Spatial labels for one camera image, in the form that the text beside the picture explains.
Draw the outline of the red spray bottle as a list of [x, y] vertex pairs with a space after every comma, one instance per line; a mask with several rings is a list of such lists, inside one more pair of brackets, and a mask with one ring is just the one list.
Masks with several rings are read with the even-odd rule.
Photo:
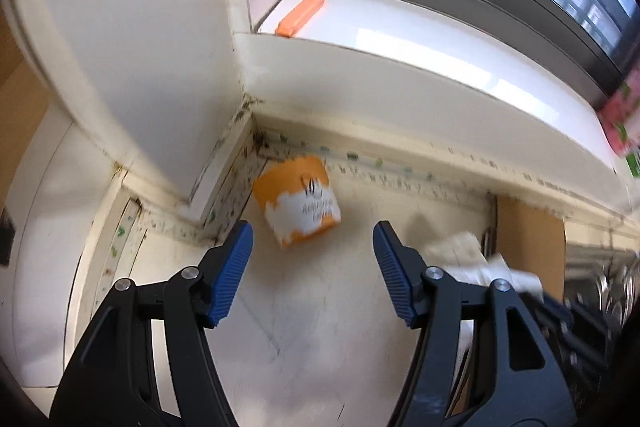
[[634, 178], [640, 178], [640, 156], [638, 150], [629, 153], [626, 157], [626, 163], [630, 170], [631, 176]]

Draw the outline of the stainless steel sink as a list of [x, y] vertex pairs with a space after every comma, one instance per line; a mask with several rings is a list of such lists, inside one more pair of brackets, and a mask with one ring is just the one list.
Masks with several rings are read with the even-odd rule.
[[639, 251], [570, 244], [564, 300], [597, 309], [623, 326], [639, 299]]

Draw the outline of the orange capped small jar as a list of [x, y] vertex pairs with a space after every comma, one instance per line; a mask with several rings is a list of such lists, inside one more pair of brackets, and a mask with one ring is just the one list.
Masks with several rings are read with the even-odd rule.
[[283, 248], [322, 234], [342, 221], [326, 167], [318, 156], [280, 162], [255, 180], [253, 194]]

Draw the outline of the wooden cutting board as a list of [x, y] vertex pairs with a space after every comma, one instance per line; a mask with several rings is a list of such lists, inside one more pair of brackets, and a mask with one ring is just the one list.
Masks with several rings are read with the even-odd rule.
[[50, 104], [50, 96], [15, 41], [4, 13], [0, 34], [0, 202]]

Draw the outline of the pink soap pump bottle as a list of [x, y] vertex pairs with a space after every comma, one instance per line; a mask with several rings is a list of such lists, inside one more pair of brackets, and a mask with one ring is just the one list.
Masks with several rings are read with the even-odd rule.
[[617, 156], [639, 145], [640, 70], [634, 66], [617, 91], [599, 112], [608, 144]]

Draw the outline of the brown cardboard sheet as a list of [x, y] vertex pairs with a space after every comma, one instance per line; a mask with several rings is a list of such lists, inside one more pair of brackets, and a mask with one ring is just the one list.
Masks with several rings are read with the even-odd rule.
[[555, 300], [564, 297], [565, 227], [562, 219], [508, 196], [496, 199], [496, 251], [510, 268], [534, 273]]

